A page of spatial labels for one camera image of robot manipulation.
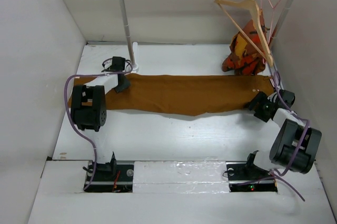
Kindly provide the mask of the brown trousers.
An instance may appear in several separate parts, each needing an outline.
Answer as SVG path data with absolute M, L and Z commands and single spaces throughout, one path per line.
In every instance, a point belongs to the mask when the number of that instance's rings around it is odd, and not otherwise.
M 108 110 L 141 110 L 153 113 L 198 116 L 241 110 L 258 92 L 271 95 L 267 76 L 173 76 L 128 74 L 131 85 L 106 95 Z

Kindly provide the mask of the wooden clothes hanger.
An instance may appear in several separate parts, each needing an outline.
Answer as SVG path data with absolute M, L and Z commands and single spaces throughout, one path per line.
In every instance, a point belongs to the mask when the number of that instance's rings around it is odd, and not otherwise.
M 274 66 L 274 59 L 271 54 L 267 40 L 264 36 L 264 32 L 262 30 L 262 25 L 260 21 L 260 8 L 257 2 L 255 0 L 242 0 L 240 2 L 230 0 L 214 0 L 214 3 L 217 4 L 219 8 L 223 11 L 223 13 L 229 17 L 229 19 L 232 21 L 238 31 L 246 38 L 249 44 L 251 44 L 255 48 L 255 50 L 264 58 L 268 65 Z M 248 36 L 248 34 L 240 27 L 240 25 L 227 12 L 224 6 L 239 8 L 249 12 L 250 20 L 252 21 L 252 25 L 255 28 L 255 31 L 257 32 L 257 36 L 260 40 L 262 49 L 260 49 L 257 44 Z

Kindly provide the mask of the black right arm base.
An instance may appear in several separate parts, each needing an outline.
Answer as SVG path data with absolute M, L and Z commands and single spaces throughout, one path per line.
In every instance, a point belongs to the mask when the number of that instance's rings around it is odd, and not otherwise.
M 246 161 L 226 162 L 222 176 L 228 180 L 230 192 L 277 192 L 273 176 L 254 164 L 257 153 L 250 153 Z

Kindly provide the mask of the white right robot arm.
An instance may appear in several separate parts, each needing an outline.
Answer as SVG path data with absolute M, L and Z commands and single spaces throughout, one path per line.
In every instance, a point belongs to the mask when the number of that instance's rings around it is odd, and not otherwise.
M 278 175 L 288 171 L 306 174 L 311 170 L 322 133 L 291 110 L 294 101 L 295 94 L 287 90 L 269 96 L 260 91 L 244 106 L 254 112 L 254 117 L 263 122 L 271 120 L 280 128 L 271 150 L 257 151 L 255 159 L 243 166 L 248 178 L 256 178 L 263 169 Z

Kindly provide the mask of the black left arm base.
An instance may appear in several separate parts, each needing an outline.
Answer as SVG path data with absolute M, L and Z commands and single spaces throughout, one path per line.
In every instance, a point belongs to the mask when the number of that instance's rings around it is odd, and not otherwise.
M 87 167 L 84 184 L 85 192 L 92 193 L 128 193 L 133 191 L 134 161 L 116 160 L 112 155 L 110 162 L 97 164 L 93 175 L 93 162 Z

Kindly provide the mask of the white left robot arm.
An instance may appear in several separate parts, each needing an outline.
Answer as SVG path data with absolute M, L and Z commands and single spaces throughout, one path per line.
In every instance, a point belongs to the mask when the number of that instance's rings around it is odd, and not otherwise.
M 121 92 L 130 87 L 126 75 L 133 71 L 133 66 L 129 59 L 120 56 L 103 61 L 102 66 L 103 70 L 98 74 L 70 76 L 64 86 L 64 104 L 71 127 L 93 148 L 94 160 L 85 170 L 91 177 L 99 172 L 104 179 L 112 180 L 117 175 L 114 153 L 107 154 L 103 141 L 97 137 L 86 136 L 84 131 L 97 133 L 105 125 L 106 94 L 111 90 Z

